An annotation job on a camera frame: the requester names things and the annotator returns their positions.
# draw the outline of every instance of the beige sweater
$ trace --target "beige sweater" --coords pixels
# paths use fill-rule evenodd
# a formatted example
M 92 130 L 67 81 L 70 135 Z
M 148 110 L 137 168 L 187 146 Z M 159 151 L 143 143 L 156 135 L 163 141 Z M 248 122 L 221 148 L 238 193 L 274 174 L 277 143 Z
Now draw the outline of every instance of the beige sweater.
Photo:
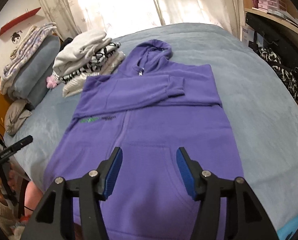
M 10 226 L 14 226 L 16 222 L 17 221 L 8 206 L 0 203 L 0 227 L 9 239 L 14 239 Z

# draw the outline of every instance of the silver bolt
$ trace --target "silver bolt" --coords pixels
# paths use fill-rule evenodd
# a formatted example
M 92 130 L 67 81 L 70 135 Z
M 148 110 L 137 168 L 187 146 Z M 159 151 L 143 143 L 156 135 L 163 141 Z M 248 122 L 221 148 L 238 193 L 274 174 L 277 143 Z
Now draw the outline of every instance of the silver bolt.
M 93 171 L 90 171 L 89 172 L 89 176 L 90 177 L 95 177 L 95 176 L 97 176 L 98 175 L 98 172 L 96 171 L 96 170 L 93 170 Z
M 238 182 L 239 184 L 242 184 L 245 182 L 245 180 L 242 177 L 238 177 L 238 178 L 236 178 L 236 182 Z
M 204 176 L 204 177 L 209 177 L 209 176 L 211 176 L 211 172 L 210 171 L 203 171 L 202 173 L 202 176 Z
M 63 182 L 63 178 L 62 178 L 62 177 L 57 177 L 57 178 L 54 180 L 54 182 L 55 182 L 56 184 L 61 184 L 61 183 Z

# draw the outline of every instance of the beige cushion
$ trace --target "beige cushion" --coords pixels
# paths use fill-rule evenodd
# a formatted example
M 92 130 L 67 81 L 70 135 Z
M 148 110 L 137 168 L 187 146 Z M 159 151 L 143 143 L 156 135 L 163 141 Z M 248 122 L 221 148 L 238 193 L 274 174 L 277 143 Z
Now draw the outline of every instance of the beige cushion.
M 16 134 L 24 121 L 32 114 L 24 109 L 27 102 L 25 99 L 18 99 L 9 107 L 4 119 L 4 128 L 9 135 Z

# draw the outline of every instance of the black and white patterned garment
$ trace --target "black and white patterned garment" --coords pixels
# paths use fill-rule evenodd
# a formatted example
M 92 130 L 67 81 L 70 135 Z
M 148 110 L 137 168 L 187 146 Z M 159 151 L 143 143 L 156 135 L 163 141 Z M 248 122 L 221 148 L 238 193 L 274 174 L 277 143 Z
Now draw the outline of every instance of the black and white patterned garment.
M 92 72 L 100 72 L 102 66 L 107 61 L 109 57 L 111 57 L 117 49 L 119 49 L 121 46 L 121 43 L 117 42 L 111 42 L 107 46 L 99 49 L 94 56 L 92 56 L 89 63 L 82 66 L 81 68 L 77 69 L 73 73 L 69 75 L 65 75 L 61 77 L 61 81 L 64 83 L 69 82 L 71 79 L 73 79 L 76 76 L 79 76 L 81 73 L 92 73 Z
M 298 82 L 294 77 L 292 70 L 288 71 L 281 63 L 281 58 L 271 48 L 260 47 L 258 49 L 260 57 L 266 61 L 271 68 L 275 71 L 277 76 L 283 82 L 289 93 L 292 95 L 294 100 L 298 101 Z

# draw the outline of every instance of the bed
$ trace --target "bed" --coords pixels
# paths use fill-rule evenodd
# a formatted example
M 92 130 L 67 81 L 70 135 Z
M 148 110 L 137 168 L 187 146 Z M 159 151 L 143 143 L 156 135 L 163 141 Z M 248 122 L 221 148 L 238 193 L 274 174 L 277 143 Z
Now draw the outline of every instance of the bed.
M 276 229 L 298 214 L 298 106 L 274 71 L 251 49 L 215 25 L 182 23 L 115 39 L 126 55 L 139 43 L 160 39 L 172 46 L 172 61 L 210 64 L 231 123 L 244 175 Z M 49 91 L 6 145 L 31 134 L 33 143 L 15 155 L 40 188 L 80 95 Z

